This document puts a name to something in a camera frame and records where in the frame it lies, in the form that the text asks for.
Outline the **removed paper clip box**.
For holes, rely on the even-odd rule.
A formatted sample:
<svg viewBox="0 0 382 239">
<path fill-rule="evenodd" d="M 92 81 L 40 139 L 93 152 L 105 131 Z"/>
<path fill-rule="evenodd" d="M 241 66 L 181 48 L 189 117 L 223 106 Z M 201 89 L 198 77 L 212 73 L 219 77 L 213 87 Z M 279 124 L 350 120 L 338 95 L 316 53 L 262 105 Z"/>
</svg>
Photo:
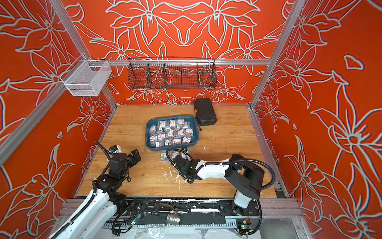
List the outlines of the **removed paper clip box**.
<svg viewBox="0 0 382 239">
<path fill-rule="evenodd" d="M 160 154 L 160 160 L 162 162 L 167 162 L 168 161 L 168 157 L 167 157 L 167 154 L 166 154 L 166 151 L 162 151 L 161 154 Z"/>
<path fill-rule="evenodd" d="M 171 159 L 172 159 L 172 160 L 175 159 L 175 157 L 176 157 L 177 155 L 179 155 L 179 152 L 177 152 L 177 151 L 171 151 L 171 152 L 170 152 L 170 156 L 171 156 Z"/>
</svg>

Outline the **blue plastic storage tray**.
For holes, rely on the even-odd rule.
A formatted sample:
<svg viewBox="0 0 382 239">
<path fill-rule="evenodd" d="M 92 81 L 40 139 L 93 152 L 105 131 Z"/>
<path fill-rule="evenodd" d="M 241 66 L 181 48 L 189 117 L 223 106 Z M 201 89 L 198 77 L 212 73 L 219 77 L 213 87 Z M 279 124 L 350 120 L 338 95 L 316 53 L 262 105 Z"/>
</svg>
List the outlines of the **blue plastic storage tray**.
<svg viewBox="0 0 382 239">
<path fill-rule="evenodd" d="M 158 121 L 165 120 L 166 127 L 159 128 Z M 151 151 L 164 151 L 169 148 L 191 147 L 199 141 L 199 130 L 195 118 L 191 115 L 180 115 L 151 119 L 146 124 L 145 145 Z M 187 144 L 173 145 L 175 137 L 190 137 Z"/>
</svg>

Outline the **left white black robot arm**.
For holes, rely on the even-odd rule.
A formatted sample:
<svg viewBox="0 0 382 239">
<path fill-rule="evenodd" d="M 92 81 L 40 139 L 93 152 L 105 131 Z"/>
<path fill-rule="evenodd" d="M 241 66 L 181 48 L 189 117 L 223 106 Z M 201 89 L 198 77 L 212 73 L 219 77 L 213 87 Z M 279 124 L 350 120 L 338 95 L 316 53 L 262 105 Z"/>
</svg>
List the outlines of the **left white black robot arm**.
<svg viewBox="0 0 382 239">
<path fill-rule="evenodd" d="M 92 239 L 106 223 L 123 224 L 130 220 L 111 220 L 114 215 L 121 216 L 131 209 L 126 202 L 126 195 L 118 189 L 124 181 L 130 181 L 129 170 L 141 161 L 137 149 L 130 154 L 121 152 L 118 145 L 106 149 L 98 141 L 94 143 L 107 158 L 107 166 L 100 176 L 92 181 L 92 190 L 50 239 Z"/>
</svg>

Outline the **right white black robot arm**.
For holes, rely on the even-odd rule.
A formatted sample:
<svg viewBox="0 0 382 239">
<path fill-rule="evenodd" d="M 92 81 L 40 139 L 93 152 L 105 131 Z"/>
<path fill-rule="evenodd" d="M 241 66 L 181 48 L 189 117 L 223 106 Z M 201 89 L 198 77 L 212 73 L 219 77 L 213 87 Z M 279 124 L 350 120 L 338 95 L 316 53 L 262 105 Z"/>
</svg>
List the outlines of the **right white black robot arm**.
<svg viewBox="0 0 382 239">
<path fill-rule="evenodd" d="M 242 209 L 259 200 L 261 192 L 276 181 L 271 166 L 240 154 L 222 161 L 205 161 L 193 159 L 188 152 L 174 148 L 166 150 L 166 157 L 188 184 L 209 178 L 227 180 L 236 189 L 233 204 Z"/>
</svg>

